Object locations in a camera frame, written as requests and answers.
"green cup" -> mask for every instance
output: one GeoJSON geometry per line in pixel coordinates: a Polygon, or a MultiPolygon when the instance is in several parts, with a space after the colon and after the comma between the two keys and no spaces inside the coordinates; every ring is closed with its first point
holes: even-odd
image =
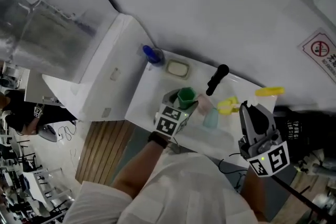
{"type": "Polygon", "coordinates": [[[180,104],[180,109],[187,109],[195,102],[196,92],[191,87],[182,88],[177,93],[177,97],[180,104]]]}

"person's arm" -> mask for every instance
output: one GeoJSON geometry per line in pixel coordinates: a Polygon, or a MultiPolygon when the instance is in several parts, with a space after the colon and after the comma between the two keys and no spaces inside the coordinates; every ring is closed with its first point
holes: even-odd
{"type": "Polygon", "coordinates": [[[111,187],[130,195],[134,199],[152,174],[162,151],[162,146],[150,141],[119,172],[111,187]]]}
{"type": "Polygon", "coordinates": [[[264,182],[250,167],[247,171],[240,194],[254,211],[258,221],[266,221],[264,216],[266,200],[264,182]]]}
{"type": "Polygon", "coordinates": [[[22,129],[22,134],[24,135],[35,135],[36,134],[36,127],[37,124],[39,122],[40,118],[34,118],[29,124],[28,126],[23,125],[23,129],[22,129]]]}

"wristwatch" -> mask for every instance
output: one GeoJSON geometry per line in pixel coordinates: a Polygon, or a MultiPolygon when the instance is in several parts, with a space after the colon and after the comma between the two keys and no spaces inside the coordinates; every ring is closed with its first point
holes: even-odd
{"type": "Polygon", "coordinates": [[[168,141],[161,136],[158,135],[157,132],[152,132],[148,137],[148,143],[154,141],[156,144],[166,148],[168,145],[168,141]]]}

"wooden floor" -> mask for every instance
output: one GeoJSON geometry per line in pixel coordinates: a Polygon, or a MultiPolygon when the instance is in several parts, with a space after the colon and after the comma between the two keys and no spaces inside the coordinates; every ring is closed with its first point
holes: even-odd
{"type": "MultiPolygon", "coordinates": [[[[313,201],[317,194],[327,193],[326,189],[328,181],[329,178],[326,177],[297,173],[293,182],[290,184],[290,187],[298,192],[301,192],[309,186],[309,189],[303,193],[303,196],[305,196],[310,201],[313,201]]],[[[271,223],[296,224],[303,214],[310,210],[311,209],[302,203],[298,198],[296,198],[294,195],[290,195],[288,200],[285,202],[271,223]]]]}
{"type": "Polygon", "coordinates": [[[79,183],[109,185],[134,124],[129,121],[92,122],[76,172],[79,183]]]}

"yellow clip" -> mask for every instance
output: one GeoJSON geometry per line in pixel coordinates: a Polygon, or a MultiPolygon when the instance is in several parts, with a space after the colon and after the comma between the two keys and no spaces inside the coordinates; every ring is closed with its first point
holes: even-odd
{"type": "Polygon", "coordinates": [[[229,97],[217,104],[217,110],[221,115],[231,115],[232,112],[239,111],[239,108],[236,108],[234,104],[238,104],[238,98],[236,96],[229,97]]]}
{"type": "Polygon", "coordinates": [[[261,88],[256,90],[255,95],[256,96],[271,96],[271,95],[279,95],[284,94],[285,89],[284,87],[267,87],[267,88],[261,88]]]}

